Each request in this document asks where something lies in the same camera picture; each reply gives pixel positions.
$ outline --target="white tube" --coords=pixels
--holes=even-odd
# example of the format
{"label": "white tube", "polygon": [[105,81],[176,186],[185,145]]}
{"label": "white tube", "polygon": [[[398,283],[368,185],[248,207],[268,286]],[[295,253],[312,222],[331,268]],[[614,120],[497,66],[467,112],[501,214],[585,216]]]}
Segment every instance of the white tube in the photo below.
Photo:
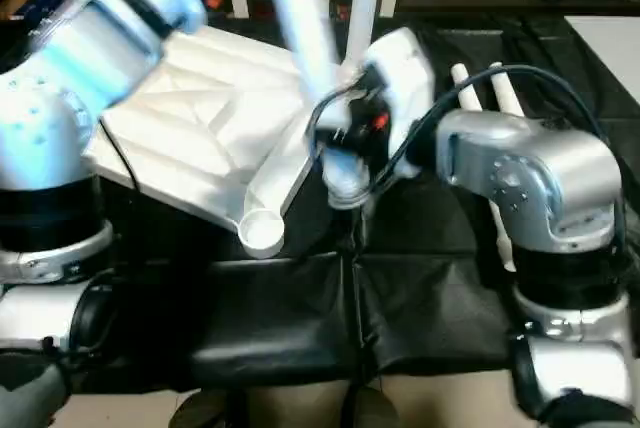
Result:
{"label": "white tube", "polygon": [[[469,78],[469,72],[462,63],[458,63],[451,68],[451,76],[454,83],[461,83]],[[463,110],[482,111],[482,105],[480,104],[480,100],[478,99],[478,95],[476,94],[476,90],[473,88],[473,86],[469,86],[462,90],[458,94],[458,101],[460,101],[460,107]],[[498,208],[498,205],[496,205],[493,201],[489,201],[489,207],[491,208],[493,221],[496,224],[496,232],[498,235],[496,238],[496,246],[498,247],[498,254],[500,255],[500,259],[502,260],[502,265],[507,271],[515,272],[516,268],[513,264],[513,250],[511,247],[511,240],[507,235],[507,231],[504,229],[504,223],[502,222],[502,217],[500,216],[500,208]]]}
{"label": "white tube", "polygon": [[[451,77],[453,78],[454,83],[462,83],[464,80],[469,78],[467,67],[462,63],[453,65],[451,68]],[[462,90],[458,94],[458,100],[460,101],[460,107],[463,110],[482,111],[482,105],[480,104],[480,100],[478,99],[478,95],[476,94],[476,90],[473,86],[468,86]]]}
{"label": "white tube", "polygon": [[[296,63],[309,100],[318,104],[339,83],[336,45],[322,0],[274,0],[280,26]],[[325,110],[318,125],[348,128],[351,116],[344,99],[337,99]],[[336,198],[352,198],[366,188],[369,178],[359,159],[338,150],[322,153],[324,181]]]}
{"label": "white tube", "polygon": [[[502,66],[499,61],[491,64],[491,68]],[[499,73],[491,77],[491,84],[496,92],[496,99],[498,100],[498,106],[502,113],[508,113],[515,116],[524,116],[522,107],[516,96],[516,92],[513,89],[509,75],[506,73]]]}
{"label": "white tube", "polygon": [[377,0],[353,0],[345,62],[357,66],[371,44]]}

